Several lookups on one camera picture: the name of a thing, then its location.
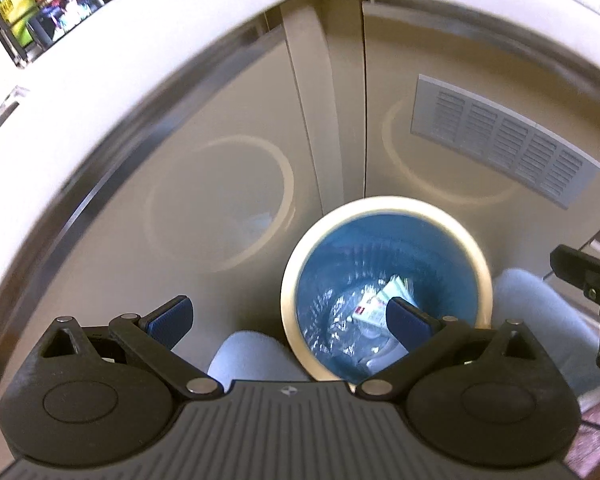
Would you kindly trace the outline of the clear plastic bag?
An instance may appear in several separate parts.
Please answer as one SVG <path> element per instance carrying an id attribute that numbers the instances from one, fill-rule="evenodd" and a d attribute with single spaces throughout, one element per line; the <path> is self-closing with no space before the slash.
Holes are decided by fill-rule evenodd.
<path id="1" fill-rule="evenodd" d="M 374 330 L 352 318 L 366 285 L 350 286 L 341 294 L 332 290 L 298 314 L 301 333 L 312 354 L 332 374 L 357 384 L 407 355 L 388 330 Z"/>

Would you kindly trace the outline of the black smartphone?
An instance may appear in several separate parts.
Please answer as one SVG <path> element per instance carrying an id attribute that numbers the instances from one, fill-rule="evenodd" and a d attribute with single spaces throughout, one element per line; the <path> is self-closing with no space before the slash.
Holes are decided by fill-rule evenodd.
<path id="1" fill-rule="evenodd" d="M 43 50 L 66 36 L 111 0 L 45 0 L 42 8 L 28 19 L 27 30 Z"/>

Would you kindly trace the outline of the cream trash bin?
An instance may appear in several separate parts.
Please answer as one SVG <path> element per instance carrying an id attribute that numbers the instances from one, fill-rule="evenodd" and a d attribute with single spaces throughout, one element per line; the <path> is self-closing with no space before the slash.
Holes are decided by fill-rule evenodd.
<path id="1" fill-rule="evenodd" d="M 433 318 L 491 324 L 486 258 L 450 214 L 400 196 L 335 209 L 286 264 L 280 315 L 291 351 L 316 380 L 362 382 L 406 355 L 388 330 L 392 298 Z"/>

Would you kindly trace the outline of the cabinet vent grille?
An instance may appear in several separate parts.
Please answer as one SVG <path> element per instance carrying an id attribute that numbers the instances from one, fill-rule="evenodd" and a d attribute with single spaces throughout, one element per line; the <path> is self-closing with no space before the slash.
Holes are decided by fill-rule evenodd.
<path id="1" fill-rule="evenodd" d="M 553 131 L 448 82 L 417 78 L 411 132 L 505 174 L 562 208 L 600 173 L 600 162 Z"/>

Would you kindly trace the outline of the blue bin liner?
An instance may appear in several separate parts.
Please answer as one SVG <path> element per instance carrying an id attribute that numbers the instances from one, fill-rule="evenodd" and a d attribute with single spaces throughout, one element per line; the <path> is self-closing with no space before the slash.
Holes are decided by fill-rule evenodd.
<path id="1" fill-rule="evenodd" d="M 357 384 L 406 355 L 388 330 L 394 297 L 434 318 L 475 323 L 478 282 L 453 237 L 406 214 L 372 214 L 329 233 L 309 254 L 294 310 L 312 356 Z"/>

